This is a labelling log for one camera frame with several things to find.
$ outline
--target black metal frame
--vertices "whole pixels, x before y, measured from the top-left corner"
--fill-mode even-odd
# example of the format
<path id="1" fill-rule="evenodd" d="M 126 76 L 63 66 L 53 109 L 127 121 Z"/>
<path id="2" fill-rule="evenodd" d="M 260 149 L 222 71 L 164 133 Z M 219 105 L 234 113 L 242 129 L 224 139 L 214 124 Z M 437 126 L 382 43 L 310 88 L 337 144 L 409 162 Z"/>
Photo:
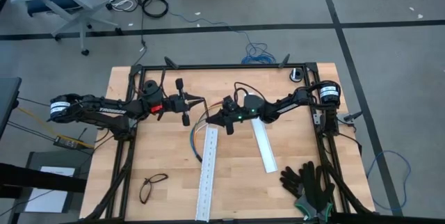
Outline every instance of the black metal frame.
<path id="1" fill-rule="evenodd" d="M 320 77 L 318 75 L 318 68 L 316 63 L 289 63 L 286 64 L 286 68 L 294 68 L 299 67 L 303 70 L 304 73 L 304 83 L 305 86 L 309 86 L 311 81 L 309 78 L 309 72 L 313 75 L 313 78 L 315 82 L 320 81 Z M 144 66 L 142 67 L 140 78 L 139 78 L 139 89 L 143 89 L 143 83 L 145 80 L 145 74 L 147 71 L 159 71 L 163 68 L 167 70 L 173 70 L 171 67 L 166 66 Z M 182 65 L 179 66 L 178 70 L 225 70 L 225 69 L 265 69 L 265 68 L 278 68 L 278 64 L 270 64 L 270 65 L 241 65 L 241 64 L 229 64 L 229 65 Z M 131 99 L 132 92 L 130 90 L 127 91 L 127 100 Z M 313 107 L 310 107 L 310 113 L 311 113 L 311 119 L 312 123 L 314 125 L 314 131 L 316 135 L 316 142 L 318 147 L 318 154 L 321 159 L 322 165 L 328 165 L 329 161 L 326 158 L 325 154 L 325 148 L 324 148 L 324 142 L 323 142 L 323 135 L 321 133 L 321 128 L 318 127 L 314 121 L 314 118 L 312 117 L 313 114 L 316 113 L 316 110 Z M 136 139 L 134 141 L 131 141 L 129 144 L 129 150 L 128 150 L 128 156 L 134 155 L 134 146 L 135 146 Z M 339 166 L 339 158 L 337 155 L 337 149 L 335 147 L 335 143 L 333 140 L 329 141 L 330 151 L 332 155 L 332 160 L 335 161 L 334 169 L 339 173 L 341 177 L 341 168 Z M 113 182 L 116 176 L 119 173 L 120 170 L 120 164 L 122 162 L 122 153 L 124 149 L 124 142 L 120 141 L 118 143 L 118 147 L 116 150 L 116 156 L 115 156 L 115 162 L 113 167 L 113 174 L 111 181 Z M 325 180 L 325 183 L 330 183 L 330 176 L 328 175 L 327 171 L 323 171 L 323 177 Z M 120 202 L 120 210 L 119 210 L 119 216 L 118 218 L 121 218 L 124 220 L 126 209 L 127 209 L 127 200 L 128 200 L 128 194 L 129 194 L 129 183 L 131 179 L 131 165 L 130 165 L 130 171 L 127 173 L 127 176 L 124 179 L 124 186 L 122 190 L 122 197 Z M 340 192 L 341 195 L 341 205 L 346 213 L 349 213 L 349 204 L 345 197 L 345 195 Z M 332 203 L 334 204 L 333 211 L 337 211 L 337 206 L 335 206 L 335 201 L 332 199 Z M 112 218 L 113 217 L 113 210 L 114 210 L 114 196 L 111 199 L 111 201 L 108 204 L 107 210 L 106 210 L 106 218 Z M 225 223 L 225 222 L 231 222 L 236 221 L 237 223 L 310 223 L 308 221 L 304 221 L 303 218 L 266 218 L 266 219 L 236 219 L 236 220 L 211 220 L 211 223 Z M 132 222 L 125 222 L 125 223 L 190 223 L 194 222 L 194 220 L 184 220 L 184 221 L 132 221 Z"/>

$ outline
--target glove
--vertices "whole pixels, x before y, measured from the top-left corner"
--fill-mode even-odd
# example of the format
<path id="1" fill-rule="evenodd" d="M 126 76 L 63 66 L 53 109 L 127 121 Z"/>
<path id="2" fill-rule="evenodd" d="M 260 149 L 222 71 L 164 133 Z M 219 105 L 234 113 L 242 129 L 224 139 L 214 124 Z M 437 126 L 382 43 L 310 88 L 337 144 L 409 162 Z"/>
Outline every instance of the glove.
<path id="1" fill-rule="evenodd" d="M 286 167 L 282 171 L 280 181 L 283 187 L 297 197 L 295 206 L 306 215 L 307 219 L 318 217 L 327 222 L 332 204 L 329 199 L 332 197 L 335 185 L 330 183 L 323 191 L 321 189 L 321 166 L 314 169 L 314 163 L 304 163 L 303 168 L 298 171 L 300 176 L 295 174 L 291 168 Z"/>

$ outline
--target white paper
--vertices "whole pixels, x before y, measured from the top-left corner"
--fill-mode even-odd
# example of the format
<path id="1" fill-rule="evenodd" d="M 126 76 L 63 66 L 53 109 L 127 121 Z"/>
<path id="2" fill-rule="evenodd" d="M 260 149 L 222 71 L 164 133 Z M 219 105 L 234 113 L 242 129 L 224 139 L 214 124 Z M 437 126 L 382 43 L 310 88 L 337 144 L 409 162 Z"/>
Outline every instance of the white paper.
<path id="1" fill-rule="evenodd" d="M 41 172 L 54 173 L 64 176 L 73 176 L 76 168 L 60 168 L 43 166 Z M 49 189 L 36 189 L 34 188 L 29 199 L 35 198 L 43 193 L 47 193 Z M 46 213 L 61 213 L 63 205 L 67 197 L 67 191 L 52 191 L 46 195 L 42 195 L 26 204 L 25 211 L 29 212 L 46 212 Z"/>

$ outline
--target office chair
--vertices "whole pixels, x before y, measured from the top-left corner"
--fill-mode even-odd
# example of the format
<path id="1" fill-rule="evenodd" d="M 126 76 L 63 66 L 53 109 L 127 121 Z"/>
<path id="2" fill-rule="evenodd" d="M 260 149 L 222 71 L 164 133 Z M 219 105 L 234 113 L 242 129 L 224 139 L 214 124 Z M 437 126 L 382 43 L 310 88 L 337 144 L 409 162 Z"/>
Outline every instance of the office chair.
<path id="1" fill-rule="evenodd" d="M 95 16 L 95 13 L 103 8 L 107 1 L 97 5 L 92 5 L 90 0 L 11 0 L 11 3 L 26 2 L 28 6 L 28 14 L 33 16 L 33 13 L 41 13 L 46 11 L 54 11 L 67 22 L 60 28 L 56 29 L 51 34 L 56 41 L 60 40 L 59 33 L 78 25 L 80 31 L 82 54 L 87 56 L 90 52 L 85 48 L 84 41 L 86 37 L 85 27 L 91 29 L 90 22 L 99 22 L 115 27 L 115 31 L 122 35 L 122 30 L 116 23 L 109 22 L 105 19 L 100 19 Z"/>

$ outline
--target wooden tabletop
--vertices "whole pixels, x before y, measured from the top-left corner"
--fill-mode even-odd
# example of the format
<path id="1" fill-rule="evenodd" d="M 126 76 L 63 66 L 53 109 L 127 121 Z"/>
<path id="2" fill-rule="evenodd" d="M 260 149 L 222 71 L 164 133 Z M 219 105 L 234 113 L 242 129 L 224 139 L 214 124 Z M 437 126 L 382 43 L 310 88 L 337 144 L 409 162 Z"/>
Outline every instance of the wooden tabletop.
<path id="1" fill-rule="evenodd" d="M 129 67 L 114 67 L 106 97 L 125 99 Z M 289 80 L 290 69 L 246 70 L 172 70 L 167 71 L 164 88 L 167 95 L 177 92 L 175 79 L 183 78 L 184 90 L 206 97 L 209 104 L 233 95 L 235 81 L 248 83 L 260 90 L 270 102 L 292 93 L 297 86 Z M 339 83 L 334 63 L 318 63 L 321 80 Z M 149 71 L 146 80 L 159 82 L 161 71 Z M 204 112 L 203 105 L 191 111 L 191 124 Z M 339 113 L 348 112 L 341 96 Z M 314 128 L 309 107 L 301 106 L 281 115 L 276 122 L 266 125 L 270 145 L 278 171 L 264 170 L 252 125 L 234 125 L 235 133 L 228 136 L 225 129 L 218 132 L 216 172 L 213 183 L 211 219 L 219 218 L 288 218 L 302 217 L 293 206 L 294 196 L 281 187 L 280 171 L 285 166 L 298 170 L 303 163 L 319 164 Z M 355 137 L 353 130 L 340 125 L 340 132 Z M 181 123 L 181 115 L 165 113 L 161 121 L 155 116 L 138 124 L 136 150 L 129 188 L 126 221 L 193 220 L 196 214 L 201 163 L 190 147 L 190 127 Z M 197 134 L 196 146 L 201 154 L 205 131 Z M 362 160 L 356 144 L 343 137 L 335 137 L 345 183 L 365 207 L 374 210 Z M 104 196 L 110 185 L 117 142 L 102 145 L 92 158 L 88 183 L 83 198 L 81 217 L 87 216 Z M 144 178 L 166 173 L 169 179 L 154 185 L 146 205 L 139 202 L 139 190 Z M 115 215 L 118 214 L 122 185 L 116 194 Z M 334 194 L 338 208 L 338 192 Z"/>

